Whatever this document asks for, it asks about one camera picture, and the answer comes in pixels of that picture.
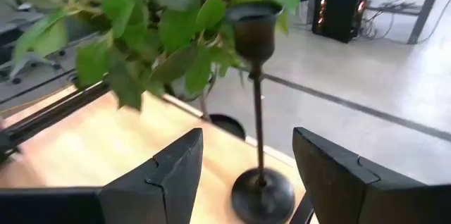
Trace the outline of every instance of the tabletop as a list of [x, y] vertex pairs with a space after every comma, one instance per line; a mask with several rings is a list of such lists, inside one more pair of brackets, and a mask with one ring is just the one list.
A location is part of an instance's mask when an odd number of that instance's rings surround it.
[[[69, 87], [7, 118], [5, 126], [73, 91]], [[200, 127], [204, 155], [192, 223], [241, 223], [231, 208], [230, 192], [236, 178], [257, 165], [255, 146], [201, 120], [200, 111], [173, 97], [165, 98], [143, 94], [139, 113], [117, 109], [115, 96], [103, 95], [22, 143], [22, 154], [13, 155], [0, 167], [0, 187], [105, 185]], [[265, 152], [266, 166], [293, 184], [297, 207], [305, 191], [294, 160], [268, 147]]]

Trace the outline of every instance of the gray floor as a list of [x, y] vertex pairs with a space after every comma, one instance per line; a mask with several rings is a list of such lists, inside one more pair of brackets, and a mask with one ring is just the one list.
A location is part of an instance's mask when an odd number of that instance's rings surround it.
[[[432, 31], [447, 1], [437, 1], [420, 39]], [[380, 35], [390, 22], [390, 14], [377, 18]], [[277, 35], [276, 52], [265, 65], [268, 77], [263, 81], [267, 145], [292, 156], [292, 129], [301, 126], [421, 182], [451, 182], [450, 23], [451, 8], [432, 38], [416, 46], [386, 39], [341, 44], [304, 31], [300, 24], [293, 25], [288, 37]], [[406, 41], [413, 24], [414, 18], [395, 16], [387, 38]], [[55, 59], [66, 70], [72, 68], [74, 48]], [[32, 68], [20, 85], [0, 83], [0, 100], [55, 73]], [[53, 81], [1, 104], [0, 111], [66, 84], [65, 79]], [[208, 108], [237, 118], [247, 134], [255, 136], [252, 86], [246, 81], [242, 87], [236, 70], [218, 81]]]

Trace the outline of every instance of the candle holder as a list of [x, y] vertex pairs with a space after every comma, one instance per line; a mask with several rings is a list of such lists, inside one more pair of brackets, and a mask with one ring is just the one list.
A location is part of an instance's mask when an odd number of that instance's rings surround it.
[[228, 10], [233, 26], [235, 49], [251, 66], [254, 81], [255, 125], [258, 168], [250, 169], [235, 181], [232, 207], [246, 223], [284, 223], [291, 216], [295, 194], [280, 173], [264, 167], [263, 122], [261, 112], [261, 68], [274, 52], [274, 29], [283, 7], [273, 1], [253, 1]]

